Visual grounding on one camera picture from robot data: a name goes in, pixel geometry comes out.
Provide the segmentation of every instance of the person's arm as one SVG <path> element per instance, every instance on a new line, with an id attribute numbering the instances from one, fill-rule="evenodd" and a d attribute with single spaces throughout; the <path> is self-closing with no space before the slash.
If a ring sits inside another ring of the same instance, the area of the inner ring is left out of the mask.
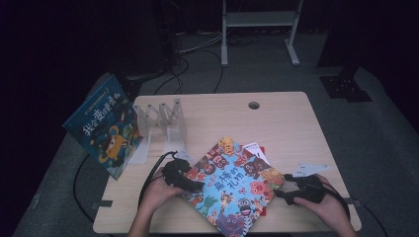
<path id="1" fill-rule="evenodd" d="M 321 182 L 330 185 L 326 178 L 317 175 Z M 357 233 L 348 219 L 342 204 L 330 194 L 326 194 L 321 203 L 314 203 L 304 198 L 295 197 L 293 201 L 314 212 L 329 228 L 340 237 L 355 237 Z"/>
<path id="2" fill-rule="evenodd" d="M 135 219 L 129 229 L 129 237 L 148 236 L 154 211 L 162 206 L 168 199 L 184 192 L 179 188 L 168 186 L 163 179 L 161 170 L 162 168 L 157 170 L 152 178 L 152 182 L 145 190 L 144 198 L 139 205 Z"/>

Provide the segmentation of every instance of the white shelf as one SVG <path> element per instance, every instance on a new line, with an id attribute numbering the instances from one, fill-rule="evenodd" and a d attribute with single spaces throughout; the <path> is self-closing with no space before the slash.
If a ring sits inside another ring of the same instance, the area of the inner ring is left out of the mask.
<path id="1" fill-rule="evenodd" d="M 292 26 L 295 11 L 285 12 L 229 12 L 227 27 L 275 27 Z"/>

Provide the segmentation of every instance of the children's book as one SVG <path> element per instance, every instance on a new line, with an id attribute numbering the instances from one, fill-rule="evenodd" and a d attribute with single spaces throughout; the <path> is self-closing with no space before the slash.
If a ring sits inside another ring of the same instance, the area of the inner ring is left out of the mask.
<path id="1" fill-rule="evenodd" d="M 115 180 L 142 139 L 132 102 L 113 74 L 63 126 Z"/>
<path id="2" fill-rule="evenodd" d="M 284 181 L 280 172 L 229 137 L 185 176 L 205 185 L 183 198 L 226 237 L 245 236 Z"/>

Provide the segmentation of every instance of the black wall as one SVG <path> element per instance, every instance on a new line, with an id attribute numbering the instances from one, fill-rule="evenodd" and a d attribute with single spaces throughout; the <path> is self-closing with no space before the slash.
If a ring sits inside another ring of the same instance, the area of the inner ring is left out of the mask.
<path id="1" fill-rule="evenodd" d="M 6 105 L 0 222 L 2 235 L 9 236 L 65 135 L 61 125 L 96 80 L 108 71 L 154 73 L 169 63 L 150 1 L 0 4 L 1 101 Z"/>

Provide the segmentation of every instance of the book title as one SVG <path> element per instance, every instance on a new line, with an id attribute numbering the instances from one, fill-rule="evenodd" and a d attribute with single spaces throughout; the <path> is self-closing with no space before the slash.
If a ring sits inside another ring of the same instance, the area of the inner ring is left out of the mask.
<path id="1" fill-rule="evenodd" d="M 93 108 L 96 108 L 98 103 L 105 97 L 105 94 L 108 93 L 109 90 L 106 90 L 98 100 L 93 103 L 93 105 L 89 108 L 88 112 L 91 112 Z M 100 109 L 96 109 L 93 111 L 93 119 L 90 120 L 87 124 L 83 126 L 83 132 L 85 135 L 90 136 L 91 132 L 95 130 L 95 128 L 99 125 L 99 122 L 105 118 L 105 116 L 112 110 L 112 107 L 117 103 L 117 99 L 121 96 L 119 93 L 114 93 L 114 95 L 108 96 L 108 101 L 104 104 L 104 106 Z"/>
<path id="2" fill-rule="evenodd" d="M 244 175 L 239 172 L 239 170 L 234 167 L 230 170 L 230 172 L 223 171 L 219 176 L 219 181 L 215 182 L 215 188 L 220 191 L 225 187 L 230 187 L 231 189 L 235 190 L 237 186 L 240 184 L 240 180 L 242 180 Z"/>

